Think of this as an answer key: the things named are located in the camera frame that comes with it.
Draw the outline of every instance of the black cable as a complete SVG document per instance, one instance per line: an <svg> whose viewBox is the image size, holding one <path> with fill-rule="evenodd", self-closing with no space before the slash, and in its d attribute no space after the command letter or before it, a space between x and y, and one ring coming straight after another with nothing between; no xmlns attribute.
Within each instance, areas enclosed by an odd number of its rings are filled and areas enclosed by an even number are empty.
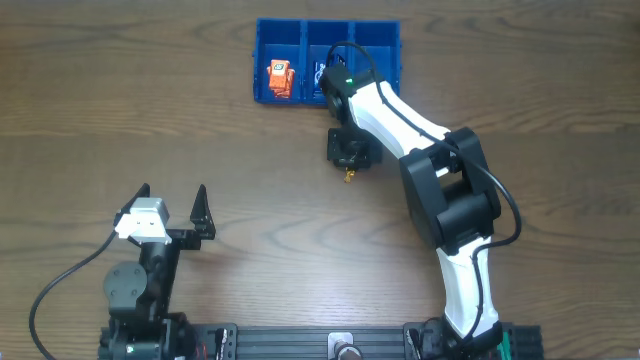
<svg viewBox="0 0 640 360"><path fill-rule="evenodd" d="M111 244L111 241L113 241L113 238L115 238L115 236L116 232L112 231L111 235L109 235L109 237L107 238L107 241L105 241L104 244L102 244L102 246L98 250L96 250L96 252L89 255L86 259L75 264L74 266L69 268L69 270L63 272L57 278L53 279L53 281L51 281L49 285L45 286L44 289L42 289L36 300L33 302L33 305L31 306L31 312L29 313L29 332L31 332L31 338L33 339L34 344L36 344L36 347L38 348L38 350L40 350L42 355L44 355L45 359L55 360L53 355L51 355L51 353L47 351L44 345L42 345L42 342L40 341L40 338L38 338L38 334L36 333L36 311L38 311L40 302L42 301L42 299L44 299L45 295L47 295L47 293L51 291L51 289L53 289L53 287L56 286L60 281L64 280L67 276L73 274L76 270L87 265L91 260L100 255L109 246L109 244Z"/></svg>
<svg viewBox="0 0 640 360"><path fill-rule="evenodd" d="M462 152L456 147L451 146L450 144L428 134L426 131L424 131L423 129L415 125L413 122L411 122L406 116L404 116L400 111L398 111L398 109L393 107L391 103L389 103L387 98L382 93L382 88L380 87L380 80L377 77L378 71L376 69L375 61L373 60L371 55L367 52L367 50L365 50L365 48L351 41L339 41L333 44L333 46L331 46L331 48L329 49L329 53L327 54L326 66L329 66L329 62L331 60L331 54L338 46L350 46L360 51L360 53L362 53L362 55L364 55L367 58L367 60L369 61L369 64L371 65L370 71L372 72L373 80L376 84L376 89L378 90L378 95L380 96L382 103L385 104L389 109L391 109L391 111L394 114L396 114L400 119L402 119L407 125L409 125L412 129L418 132L420 136L426 137L427 139L431 140L434 144L438 144L439 146L455 154L460 159L464 159L468 164L478 169L484 176L486 176L498 188L502 196L504 196L504 199L509 204L511 211L513 212L513 217L515 220L515 229L513 231L513 234L504 240L480 245L474 250L473 254L471 255L471 262L473 263L473 268L476 274L476 281L478 283L478 296L479 296L478 312L476 314L476 319L473 322L473 326L471 327L471 330L460 342L460 345L463 345L473 338L473 333L476 331L478 324L480 323L480 318L482 317L482 311L484 307L484 292L482 290L482 279L480 277L480 268L478 266L478 253L485 249L509 245L512 242L516 241L516 239L520 236L520 233L522 232L522 218L520 216L520 210L518 209L518 205L516 204L513 196L511 195L511 193L509 193L509 191L504 186L504 184L502 184L502 182L500 182L498 178L496 178L491 172L489 172L489 170L485 169L483 166L479 165L475 161L472 161L471 159L464 156L464 154L462 154Z"/></svg>

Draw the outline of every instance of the wooden table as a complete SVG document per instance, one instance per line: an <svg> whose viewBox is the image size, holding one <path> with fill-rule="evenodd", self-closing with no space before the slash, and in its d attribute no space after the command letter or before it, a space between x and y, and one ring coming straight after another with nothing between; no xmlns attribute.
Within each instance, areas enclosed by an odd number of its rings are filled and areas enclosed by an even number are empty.
<svg viewBox="0 0 640 360"><path fill-rule="evenodd" d="M440 266L392 156L346 185L325 160L325 109L253 101L257 17L401 20L403 98L475 129L522 209L521 240L490 256L501 319L542 325L549 358L637 356L637 1L16 0L0 3L3 359L41 358L33 299L143 182L175 226L208 187L218 237L183 254L171 305L193 322L442 313ZM114 242L46 297L37 326L53 354L95 357L104 275L135 259Z"/></svg>

